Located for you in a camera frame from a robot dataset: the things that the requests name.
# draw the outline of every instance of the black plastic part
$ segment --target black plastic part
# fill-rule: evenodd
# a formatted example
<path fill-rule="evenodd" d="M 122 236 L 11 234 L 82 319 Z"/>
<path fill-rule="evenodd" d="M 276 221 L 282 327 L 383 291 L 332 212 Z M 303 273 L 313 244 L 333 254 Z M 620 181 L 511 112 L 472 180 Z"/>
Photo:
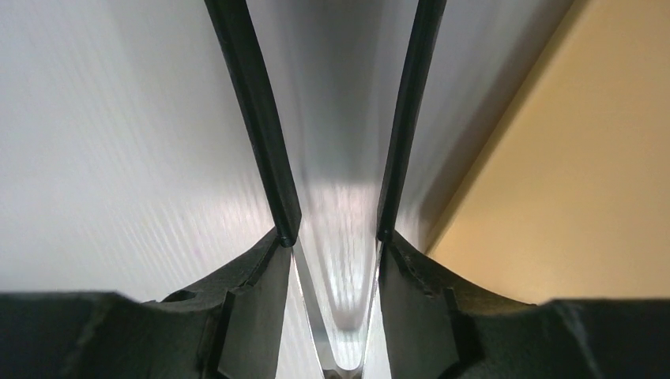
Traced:
<path fill-rule="evenodd" d="M 397 233 L 379 286 L 394 378 L 670 376 L 667 300 L 495 300 Z"/>
<path fill-rule="evenodd" d="M 377 239 L 386 241 L 395 229 L 405 184 L 416 120 L 431 67 L 433 49 L 446 0 L 419 0 L 409 37 L 396 101 L 393 129 L 377 206 Z"/>
<path fill-rule="evenodd" d="M 274 378 L 289 264 L 273 229 L 167 302 L 0 295 L 0 377 Z"/>
<path fill-rule="evenodd" d="M 277 105 L 247 3 L 205 0 L 205 4 L 224 52 L 281 245 L 293 246 L 302 214 Z"/>

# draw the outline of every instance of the black rod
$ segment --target black rod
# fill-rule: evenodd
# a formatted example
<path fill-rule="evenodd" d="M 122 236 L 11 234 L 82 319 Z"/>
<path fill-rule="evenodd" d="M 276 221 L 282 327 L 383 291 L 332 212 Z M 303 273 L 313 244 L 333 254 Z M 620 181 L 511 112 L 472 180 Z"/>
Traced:
<path fill-rule="evenodd" d="M 205 0 L 205 4 L 224 52 L 281 245 L 293 246 L 302 213 L 277 105 L 247 3 Z"/>
<path fill-rule="evenodd" d="M 445 5 L 446 0 L 419 0 L 416 7 L 377 206 L 377 239 L 380 241 L 389 239 L 395 229 L 416 120 Z"/>

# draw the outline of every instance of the brushed metal surface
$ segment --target brushed metal surface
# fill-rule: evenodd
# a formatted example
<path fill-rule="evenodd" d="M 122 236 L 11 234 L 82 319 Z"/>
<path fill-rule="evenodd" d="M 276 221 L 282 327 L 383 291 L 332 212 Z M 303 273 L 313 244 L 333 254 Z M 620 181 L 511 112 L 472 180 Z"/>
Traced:
<path fill-rule="evenodd" d="M 454 157 L 478 149 L 514 94 L 505 77 L 530 64 L 520 41 L 551 34 L 544 22 L 561 14 L 550 3 L 447 3 L 398 220 L 410 242 L 424 244 L 441 210 L 435 183 L 455 178 L 446 165 L 467 163 Z M 249 7 L 299 190 L 300 239 L 335 358 L 352 368 L 416 0 Z M 204 4 L 3 0 L 0 51 L 0 290 L 163 298 L 271 228 Z M 292 272 L 277 377 L 320 374 L 297 285 Z M 372 311 L 364 372 L 389 377 L 377 299 Z"/>

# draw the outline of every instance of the curved metal end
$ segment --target curved metal end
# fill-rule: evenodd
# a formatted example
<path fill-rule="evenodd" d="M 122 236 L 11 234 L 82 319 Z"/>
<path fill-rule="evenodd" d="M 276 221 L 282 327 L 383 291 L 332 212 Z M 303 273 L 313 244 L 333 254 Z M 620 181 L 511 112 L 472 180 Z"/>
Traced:
<path fill-rule="evenodd" d="M 323 315 L 321 313 L 321 308 L 318 306 L 314 282 L 312 281 L 310 268 L 307 265 L 307 259 L 305 258 L 305 253 L 300 240 L 298 239 L 292 247 L 292 263 L 294 264 L 295 272 L 298 275 L 298 288 L 300 289 L 300 294 L 303 298 L 305 312 L 307 313 L 307 321 L 310 324 L 310 334 L 312 341 L 314 342 L 314 349 L 316 350 L 319 364 L 323 370 L 323 377 L 325 379 L 360 379 L 363 377 L 363 367 L 365 366 L 365 357 L 368 349 L 368 336 L 370 335 L 372 302 L 377 293 L 379 262 L 382 256 L 381 246 L 382 244 L 378 242 L 375 257 L 375 273 L 372 280 L 370 301 L 367 305 L 367 324 L 363 336 L 365 348 L 363 349 L 359 365 L 352 370 L 343 369 L 335 360 L 333 345 L 330 343 L 328 332 L 326 331 L 326 324 L 323 322 Z"/>

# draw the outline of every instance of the silver background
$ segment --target silver background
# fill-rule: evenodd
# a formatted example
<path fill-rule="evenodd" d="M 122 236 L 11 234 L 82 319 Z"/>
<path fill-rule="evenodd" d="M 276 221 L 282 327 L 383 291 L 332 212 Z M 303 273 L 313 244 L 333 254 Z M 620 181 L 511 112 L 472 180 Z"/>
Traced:
<path fill-rule="evenodd" d="M 570 3 L 448 2 L 397 225 L 419 248 Z M 249 7 L 326 327 L 355 366 L 416 0 Z M 0 0 L 0 51 L 0 290 L 163 298 L 271 228 L 201 2 Z M 277 376 L 316 377 L 290 281 Z M 377 305 L 372 322 L 365 374 L 389 377 Z"/>

